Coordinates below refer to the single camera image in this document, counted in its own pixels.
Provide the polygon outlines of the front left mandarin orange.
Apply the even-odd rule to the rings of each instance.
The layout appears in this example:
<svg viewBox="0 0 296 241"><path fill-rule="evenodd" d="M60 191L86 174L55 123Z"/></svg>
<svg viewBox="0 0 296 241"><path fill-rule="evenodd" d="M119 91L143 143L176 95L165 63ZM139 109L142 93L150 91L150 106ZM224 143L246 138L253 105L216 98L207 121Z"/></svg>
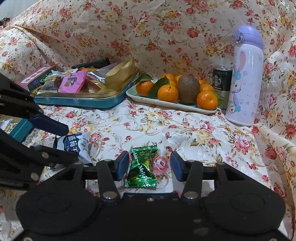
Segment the front left mandarin orange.
<svg viewBox="0 0 296 241"><path fill-rule="evenodd" d="M139 96L147 97L153 85L154 83L151 81L141 81L136 84L136 91Z"/></svg>

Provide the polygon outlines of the front right mandarin orange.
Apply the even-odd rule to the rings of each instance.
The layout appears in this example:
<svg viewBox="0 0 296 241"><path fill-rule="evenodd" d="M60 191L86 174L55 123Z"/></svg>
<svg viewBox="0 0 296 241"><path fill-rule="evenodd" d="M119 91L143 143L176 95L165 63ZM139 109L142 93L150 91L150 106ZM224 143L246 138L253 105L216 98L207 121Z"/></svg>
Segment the front right mandarin orange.
<svg viewBox="0 0 296 241"><path fill-rule="evenodd" d="M198 94L196 104L197 107L201 109L215 110L217 109L219 102L214 92L204 90Z"/></svg>

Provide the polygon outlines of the red pink snack box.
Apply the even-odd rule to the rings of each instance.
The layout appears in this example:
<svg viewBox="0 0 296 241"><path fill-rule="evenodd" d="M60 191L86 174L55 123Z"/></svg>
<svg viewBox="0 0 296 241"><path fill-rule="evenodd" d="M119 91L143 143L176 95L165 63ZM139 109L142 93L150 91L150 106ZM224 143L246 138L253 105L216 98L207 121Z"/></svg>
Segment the red pink snack box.
<svg viewBox="0 0 296 241"><path fill-rule="evenodd" d="M42 85L41 80L48 74L52 73L51 70L57 70L56 66L53 65L41 67L38 70L28 74L23 80L19 81L18 85L20 85L23 89L32 92Z"/></svg>

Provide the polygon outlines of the brown paper snack bag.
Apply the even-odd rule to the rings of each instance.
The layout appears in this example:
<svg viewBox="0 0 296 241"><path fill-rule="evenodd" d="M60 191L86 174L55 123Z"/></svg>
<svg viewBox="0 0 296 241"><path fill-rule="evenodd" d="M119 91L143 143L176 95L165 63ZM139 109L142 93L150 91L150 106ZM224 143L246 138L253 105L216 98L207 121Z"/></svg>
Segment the brown paper snack bag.
<svg viewBox="0 0 296 241"><path fill-rule="evenodd" d="M106 73L105 85L110 89L118 89L135 72L134 58L121 62Z"/></svg>

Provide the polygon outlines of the brown kiwi fruit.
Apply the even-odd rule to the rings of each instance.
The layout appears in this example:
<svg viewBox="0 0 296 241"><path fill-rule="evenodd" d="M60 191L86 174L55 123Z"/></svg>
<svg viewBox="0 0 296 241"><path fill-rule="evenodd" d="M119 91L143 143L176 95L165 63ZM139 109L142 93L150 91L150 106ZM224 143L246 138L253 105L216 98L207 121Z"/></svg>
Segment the brown kiwi fruit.
<svg viewBox="0 0 296 241"><path fill-rule="evenodd" d="M179 101L181 104L196 104L196 99L200 93L200 82L190 75L182 75L177 82Z"/></svg>

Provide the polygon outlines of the blue white blueberry packet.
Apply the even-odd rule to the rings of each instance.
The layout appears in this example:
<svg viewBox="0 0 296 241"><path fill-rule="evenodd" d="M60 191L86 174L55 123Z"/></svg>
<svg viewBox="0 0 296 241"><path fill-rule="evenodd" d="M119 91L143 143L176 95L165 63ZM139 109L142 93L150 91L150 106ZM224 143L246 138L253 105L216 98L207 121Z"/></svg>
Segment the blue white blueberry packet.
<svg viewBox="0 0 296 241"><path fill-rule="evenodd" d="M92 166L89 156L89 137L90 133L74 133L62 137L55 137L53 148L66 152L74 153L80 162Z"/></svg>

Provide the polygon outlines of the black remote control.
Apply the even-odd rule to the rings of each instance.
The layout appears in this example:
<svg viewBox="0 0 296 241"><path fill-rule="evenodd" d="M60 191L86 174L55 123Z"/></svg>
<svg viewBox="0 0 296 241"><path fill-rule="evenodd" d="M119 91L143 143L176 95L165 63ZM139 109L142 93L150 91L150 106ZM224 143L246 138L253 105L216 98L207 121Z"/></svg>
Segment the black remote control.
<svg viewBox="0 0 296 241"><path fill-rule="evenodd" d="M72 69L76 69L76 68L95 68L95 69L100 69L100 68L104 68L108 65L110 65L111 62L108 58L103 58L103 59L99 59L99 60L94 60L91 62L87 62L87 63L80 63L77 65L72 66Z"/></svg>

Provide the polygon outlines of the white hawthorn strip packet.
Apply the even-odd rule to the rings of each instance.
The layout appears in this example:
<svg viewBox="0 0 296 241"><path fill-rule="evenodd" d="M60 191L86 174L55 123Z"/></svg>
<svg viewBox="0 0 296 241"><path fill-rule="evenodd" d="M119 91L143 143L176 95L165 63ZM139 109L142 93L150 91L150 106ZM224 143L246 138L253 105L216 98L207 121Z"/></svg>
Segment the white hawthorn strip packet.
<svg viewBox="0 0 296 241"><path fill-rule="evenodd" d="M5 130L6 127L10 124L10 122L11 122L12 120L13 120L12 118L9 118L9 119L7 119L7 120L1 120L1 121L0 121L1 129L2 129L2 130Z"/></svg>

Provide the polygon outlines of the empty gold teal tin tray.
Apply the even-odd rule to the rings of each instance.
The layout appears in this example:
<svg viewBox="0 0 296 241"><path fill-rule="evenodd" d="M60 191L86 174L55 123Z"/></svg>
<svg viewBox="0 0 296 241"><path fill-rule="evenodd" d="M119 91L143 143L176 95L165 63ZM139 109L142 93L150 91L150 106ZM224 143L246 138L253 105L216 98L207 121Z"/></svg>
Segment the empty gold teal tin tray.
<svg viewBox="0 0 296 241"><path fill-rule="evenodd" d="M23 118L16 118L1 114L1 121L7 120L9 118L12 118L13 120L3 131L13 137L15 140L23 142L27 135L33 130L32 124Z"/></svg>

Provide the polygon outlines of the green Swiss mint candy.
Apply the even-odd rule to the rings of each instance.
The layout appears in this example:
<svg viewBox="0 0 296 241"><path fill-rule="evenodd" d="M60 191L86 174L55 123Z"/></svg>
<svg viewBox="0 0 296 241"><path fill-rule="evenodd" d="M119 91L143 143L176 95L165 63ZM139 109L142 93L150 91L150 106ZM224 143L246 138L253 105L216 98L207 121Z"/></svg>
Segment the green Swiss mint candy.
<svg viewBox="0 0 296 241"><path fill-rule="evenodd" d="M125 179L125 188L154 188L157 186L157 178L152 170L152 159L157 150L157 145L130 150L132 164Z"/></svg>

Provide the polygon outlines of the mandarin orange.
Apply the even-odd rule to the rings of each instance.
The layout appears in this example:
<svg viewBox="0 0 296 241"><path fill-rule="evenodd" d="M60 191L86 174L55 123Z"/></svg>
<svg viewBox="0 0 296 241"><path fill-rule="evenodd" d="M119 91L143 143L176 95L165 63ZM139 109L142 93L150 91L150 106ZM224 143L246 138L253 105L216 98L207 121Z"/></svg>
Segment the mandarin orange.
<svg viewBox="0 0 296 241"><path fill-rule="evenodd" d="M215 110L217 109L219 102L214 92L204 90L198 94L196 104L197 107L201 109Z"/></svg>
<svg viewBox="0 0 296 241"><path fill-rule="evenodd" d="M147 97L153 85L154 83L151 81L141 81L136 84L136 91L139 96Z"/></svg>
<svg viewBox="0 0 296 241"><path fill-rule="evenodd" d="M158 90L157 97L161 101L176 103L179 99L179 92L175 86L166 84Z"/></svg>

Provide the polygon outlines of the pink snack packet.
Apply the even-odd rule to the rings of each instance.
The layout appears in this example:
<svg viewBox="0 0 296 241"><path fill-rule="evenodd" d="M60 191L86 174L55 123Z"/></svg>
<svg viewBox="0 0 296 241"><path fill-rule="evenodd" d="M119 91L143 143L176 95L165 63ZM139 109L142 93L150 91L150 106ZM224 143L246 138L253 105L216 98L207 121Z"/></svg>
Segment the pink snack packet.
<svg viewBox="0 0 296 241"><path fill-rule="evenodd" d="M78 71L63 78L59 87L60 93L78 93L80 92L88 71Z"/></svg>

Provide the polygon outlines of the snack-filled teal tin tray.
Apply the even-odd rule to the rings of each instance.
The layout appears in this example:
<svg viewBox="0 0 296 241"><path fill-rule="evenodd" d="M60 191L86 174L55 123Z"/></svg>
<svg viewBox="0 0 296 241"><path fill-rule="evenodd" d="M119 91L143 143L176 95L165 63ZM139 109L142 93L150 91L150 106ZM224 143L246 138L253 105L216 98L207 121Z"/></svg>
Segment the snack-filled teal tin tray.
<svg viewBox="0 0 296 241"><path fill-rule="evenodd" d="M87 79L79 93L43 93L34 97L39 105L69 106L74 108L110 109L120 104L126 90L135 84L138 71L132 74L117 90L103 92L95 82Z"/></svg>

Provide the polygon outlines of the black Starbucks can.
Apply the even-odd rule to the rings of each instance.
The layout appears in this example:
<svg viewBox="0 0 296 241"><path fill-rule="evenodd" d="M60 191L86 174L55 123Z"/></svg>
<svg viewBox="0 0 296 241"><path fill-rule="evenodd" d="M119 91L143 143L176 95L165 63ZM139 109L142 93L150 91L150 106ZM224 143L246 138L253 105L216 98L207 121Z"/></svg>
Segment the black Starbucks can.
<svg viewBox="0 0 296 241"><path fill-rule="evenodd" d="M212 86L218 98L218 107L227 109L230 86L232 80L232 68L226 66L215 66L212 74Z"/></svg>

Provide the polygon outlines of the front middle mandarin orange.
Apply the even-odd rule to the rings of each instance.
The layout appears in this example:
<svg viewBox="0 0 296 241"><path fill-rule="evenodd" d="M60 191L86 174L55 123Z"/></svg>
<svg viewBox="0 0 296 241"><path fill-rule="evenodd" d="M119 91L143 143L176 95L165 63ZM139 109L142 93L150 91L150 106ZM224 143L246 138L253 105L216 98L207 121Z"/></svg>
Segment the front middle mandarin orange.
<svg viewBox="0 0 296 241"><path fill-rule="evenodd" d="M166 84L158 90L157 97L161 101L176 103L179 99L179 92L175 86Z"/></svg>

